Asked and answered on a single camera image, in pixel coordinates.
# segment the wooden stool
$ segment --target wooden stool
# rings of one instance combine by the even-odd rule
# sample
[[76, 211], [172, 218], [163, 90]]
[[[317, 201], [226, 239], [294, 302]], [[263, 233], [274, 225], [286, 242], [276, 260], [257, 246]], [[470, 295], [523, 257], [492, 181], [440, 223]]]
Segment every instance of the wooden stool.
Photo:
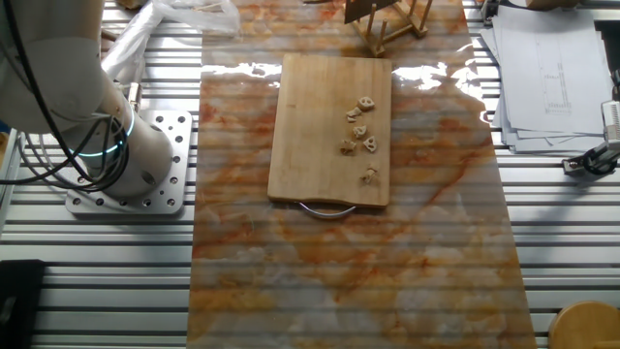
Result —
[[413, 0], [409, 9], [406, 8], [406, 4], [404, 4], [405, 9], [403, 9], [401, 7], [401, 2], [397, 2], [391, 5], [405, 21], [406, 25], [388, 35], [386, 35], [388, 21], [385, 19], [381, 25], [381, 32], [379, 34], [379, 37], [377, 38], [372, 32], [372, 22], [375, 19], [377, 4], [372, 5], [372, 11], [370, 13], [370, 16], [368, 17], [368, 23], [365, 30], [361, 28], [361, 22], [359, 19], [357, 21], [351, 22], [351, 25], [354, 27], [354, 29], [359, 34], [364, 43], [368, 46], [368, 48], [370, 48], [370, 51], [374, 54], [374, 56], [382, 57], [386, 52], [384, 44], [389, 43], [394, 39], [399, 38], [410, 32], [414, 32], [414, 34], [416, 34], [418, 38], [423, 37], [428, 32], [428, 28], [425, 27], [424, 24], [426, 23], [426, 19], [428, 18], [428, 13], [430, 12], [430, 6], [432, 5], [433, 0], [428, 0], [428, 2], [426, 3], [422, 19], [420, 19], [418, 15], [414, 14], [416, 2], [417, 0]]
[[620, 349], [620, 311], [599, 301], [568, 306], [549, 326], [549, 349]]

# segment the plastic bag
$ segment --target plastic bag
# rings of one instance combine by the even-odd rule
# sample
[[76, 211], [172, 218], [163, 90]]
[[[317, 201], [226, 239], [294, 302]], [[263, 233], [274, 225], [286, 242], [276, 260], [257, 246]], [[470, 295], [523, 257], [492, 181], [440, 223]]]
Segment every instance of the plastic bag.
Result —
[[149, 2], [129, 22], [101, 62], [102, 68], [112, 79], [121, 80], [119, 73], [125, 68], [130, 71], [139, 69], [146, 43], [162, 18], [163, 15], [154, 8], [153, 3]]
[[241, 27], [239, 10], [230, 0], [153, 0], [167, 18], [199, 30], [237, 35]]

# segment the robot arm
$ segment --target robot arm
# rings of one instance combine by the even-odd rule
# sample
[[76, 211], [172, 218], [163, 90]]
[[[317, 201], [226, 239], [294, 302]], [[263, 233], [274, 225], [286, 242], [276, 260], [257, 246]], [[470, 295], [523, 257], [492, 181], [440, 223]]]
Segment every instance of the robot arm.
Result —
[[[4, 11], [4, 2], [9, 1], [12, 14]], [[0, 56], [0, 119], [26, 133], [53, 131], [32, 93], [32, 81], [26, 80], [22, 55], [11, 40], [16, 33], [7, 15], [13, 15], [32, 76], [58, 131], [56, 138], [76, 149], [102, 115], [113, 118], [126, 135], [126, 144], [109, 138], [108, 125], [100, 122], [78, 155], [90, 174], [98, 174], [102, 163], [117, 160], [109, 156], [103, 162], [104, 153], [108, 155], [119, 146], [127, 148], [127, 166], [106, 193], [118, 197], [140, 195], [165, 178], [171, 167], [170, 141], [137, 116], [101, 68], [99, 40], [104, 1], [0, 2], [5, 5], [0, 10], [0, 40], [7, 53]]]

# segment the orange marble surface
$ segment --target orange marble surface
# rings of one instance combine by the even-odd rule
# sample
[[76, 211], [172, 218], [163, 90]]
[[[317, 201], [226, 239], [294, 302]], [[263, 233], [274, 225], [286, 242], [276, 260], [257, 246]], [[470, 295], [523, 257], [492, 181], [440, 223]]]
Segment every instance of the orange marble surface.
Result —
[[267, 199], [282, 57], [369, 52], [340, 1], [234, 3], [242, 37], [203, 40], [188, 347], [535, 348], [460, 0], [387, 46], [390, 205], [339, 221]]

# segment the food piece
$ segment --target food piece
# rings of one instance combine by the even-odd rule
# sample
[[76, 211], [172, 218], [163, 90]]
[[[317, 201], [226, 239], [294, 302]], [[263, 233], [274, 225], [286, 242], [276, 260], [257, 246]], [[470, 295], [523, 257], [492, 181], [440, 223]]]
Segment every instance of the food piece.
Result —
[[356, 148], [356, 143], [355, 142], [351, 142], [351, 141], [347, 141], [347, 140], [342, 140], [342, 142], [340, 143], [340, 152], [343, 155], [346, 155], [350, 152], [353, 152], [353, 150]]
[[358, 140], [364, 137], [364, 135], [366, 134], [366, 125], [354, 127], [353, 134], [356, 135], [356, 138]]
[[356, 117], [361, 115], [361, 110], [358, 107], [353, 108], [351, 111], [347, 111], [347, 117]]
[[375, 150], [377, 150], [377, 141], [375, 141], [375, 136], [364, 141], [364, 145], [366, 146], [366, 149], [370, 150], [370, 152], [375, 152]]
[[361, 109], [361, 111], [370, 111], [375, 108], [375, 102], [373, 102], [370, 97], [361, 97], [357, 101], [357, 107]]
[[375, 170], [368, 169], [368, 170], [366, 170], [366, 173], [363, 176], [361, 176], [360, 178], [361, 178], [361, 180], [364, 181], [364, 183], [370, 184], [372, 182], [372, 179], [375, 177], [376, 173], [377, 172]]
[[366, 170], [366, 172], [364, 173], [363, 176], [360, 177], [360, 179], [363, 180], [364, 183], [370, 184], [372, 182], [372, 179], [375, 177], [376, 173], [377, 173], [377, 168], [375, 167], [375, 165], [368, 164], [368, 170]]

